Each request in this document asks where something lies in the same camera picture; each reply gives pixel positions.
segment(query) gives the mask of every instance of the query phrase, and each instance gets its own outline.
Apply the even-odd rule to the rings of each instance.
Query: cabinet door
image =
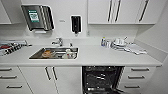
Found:
[[[116,0],[112,24],[135,24],[142,0]]]
[[[0,24],[10,24],[10,19],[3,7],[2,2],[0,1]]]
[[[167,0],[142,0],[136,19],[138,24],[155,24]]]
[[[51,67],[20,67],[34,94],[57,94]]]
[[[88,0],[88,23],[111,24],[115,0]]]
[[[21,0],[0,0],[0,24],[24,23],[21,5]]]
[[[54,71],[59,94],[82,94],[81,67],[55,67]]]

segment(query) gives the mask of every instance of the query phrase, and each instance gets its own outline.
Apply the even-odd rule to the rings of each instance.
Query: white upper cabinet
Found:
[[[116,0],[112,24],[135,24],[141,0]]]
[[[114,0],[88,0],[88,23],[111,24]]]
[[[167,0],[142,0],[136,19],[137,24],[157,23]]]
[[[135,24],[141,0],[88,0],[89,24]]]
[[[24,23],[21,0],[0,0],[0,24]]]
[[[88,24],[155,24],[167,0],[88,0]]]

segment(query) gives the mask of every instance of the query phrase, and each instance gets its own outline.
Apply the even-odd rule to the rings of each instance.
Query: wall cabinet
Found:
[[[131,94],[143,94],[155,69],[156,67],[125,67],[118,89]]]
[[[34,94],[82,94],[81,67],[20,67]]]
[[[157,23],[167,0],[142,0],[136,24]]]
[[[166,0],[88,0],[88,24],[155,24]]]
[[[0,67],[0,94],[32,94],[18,67]]]
[[[0,24],[24,23],[21,0],[0,0]]]
[[[111,24],[110,11],[113,7],[114,0],[88,0],[88,23]]]

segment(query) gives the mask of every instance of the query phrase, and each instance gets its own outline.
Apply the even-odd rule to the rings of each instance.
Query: black soap dispenser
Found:
[[[80,16],[71,16],[72,20],[72,32],[75,32],[77,36],[81,32],[81,17]]]

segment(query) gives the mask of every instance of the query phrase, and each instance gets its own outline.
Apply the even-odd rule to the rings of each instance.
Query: stainless steel sink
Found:
[[[64,59],[62,56],[66,54],[66,49],[70,49],[73,54],[75,54],[73,58],[68,59],[76,59],[78,48],[42,48],[38,52],[36,52],[34,55],[32,55],[29,59]],[[42,54],[46,51],[50,50],[50,52],[53,54],[51,57],[43,57]]]

